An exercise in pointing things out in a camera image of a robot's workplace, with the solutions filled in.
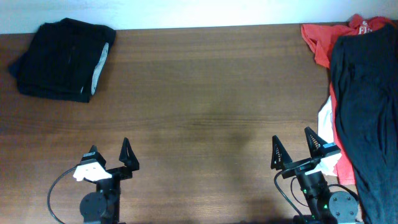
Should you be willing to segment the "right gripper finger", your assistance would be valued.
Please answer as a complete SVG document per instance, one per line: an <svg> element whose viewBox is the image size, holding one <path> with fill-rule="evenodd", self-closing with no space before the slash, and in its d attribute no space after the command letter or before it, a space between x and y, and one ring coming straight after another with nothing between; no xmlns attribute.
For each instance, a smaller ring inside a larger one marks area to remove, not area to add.
<svg viewBox="0 0 398 224"><path fill-rule="evenodd" d="M307 139L308 148L311 157L318 157L322 155L324 145L327 144L313 129L309 126L304 129L305 137Z"/></svg>
<svg viewBox="0 0 398 224"><path fill-rule="evenodd" d="M280 139L274 135L272 137L271 169L286 170L286 165L290 163L292 163L292 158L289 156Z"/></svg>

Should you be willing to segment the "dark green shorts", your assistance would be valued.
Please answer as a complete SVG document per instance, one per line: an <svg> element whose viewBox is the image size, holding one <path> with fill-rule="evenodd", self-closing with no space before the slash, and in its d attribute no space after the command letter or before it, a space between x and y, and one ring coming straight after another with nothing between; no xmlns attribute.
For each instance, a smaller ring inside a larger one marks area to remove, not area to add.
<svg viewBox="0 0 398 224"><path fill-rule="evenodd" d="M42 24L25 53L17 81L20 93L87 103L95 94L116 31L64 18Z"/></svg>

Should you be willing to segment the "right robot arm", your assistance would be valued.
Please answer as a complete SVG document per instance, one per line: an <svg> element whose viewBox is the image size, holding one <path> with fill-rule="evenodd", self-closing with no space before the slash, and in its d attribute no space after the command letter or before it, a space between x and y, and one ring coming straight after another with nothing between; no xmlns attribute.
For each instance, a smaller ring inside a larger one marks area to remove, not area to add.
<svg viewBox="0 0 398 224"><path fill-rule="evenodd" d="M272 137L271 169L277 171L274 184L279 193L297 212L294 224L359 223L358 194L341 184L329 184L325 174L332 173L341 157L341 149L328 143L309 127L304 129L310 157L294 162L278 136ZM304 215L288 198L277 179L297 180L305 197L309 215Z"/></svg>

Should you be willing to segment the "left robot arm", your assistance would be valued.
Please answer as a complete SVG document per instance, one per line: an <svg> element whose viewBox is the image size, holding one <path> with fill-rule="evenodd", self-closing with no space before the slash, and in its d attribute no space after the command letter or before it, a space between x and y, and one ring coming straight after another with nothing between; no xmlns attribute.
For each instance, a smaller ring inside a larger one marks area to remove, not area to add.
<svg viewBox="0 0 398 224"><path fill-rule="evenodd" d="M106 160L93 145L84 154L73 177L96 185L80 202L84 224L117 224L120 222L121 181L131 179L139 170L139 161L132 151L128 138L123 139L119 161L121 167L106 169Z"/></svg>

